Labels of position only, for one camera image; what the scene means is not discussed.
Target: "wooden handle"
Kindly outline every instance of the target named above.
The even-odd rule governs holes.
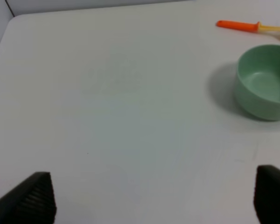
[[[220,20],[220,21],[217,22],[217,26],[218,27],[229,28],[229,29],[237,29],[237,30],[242,30],[242,31],[248,31],[248,32],[257,32],[259,22],[256,23],[256,24],[252,24],[252,23]]]

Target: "table surface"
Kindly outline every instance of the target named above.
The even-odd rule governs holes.
[[[195,0],[31,14],[0,44],[0,196],[50,171],[57,224],[257,224],[256,167],[280,121],[242,112],[236,61],[280,0]]]

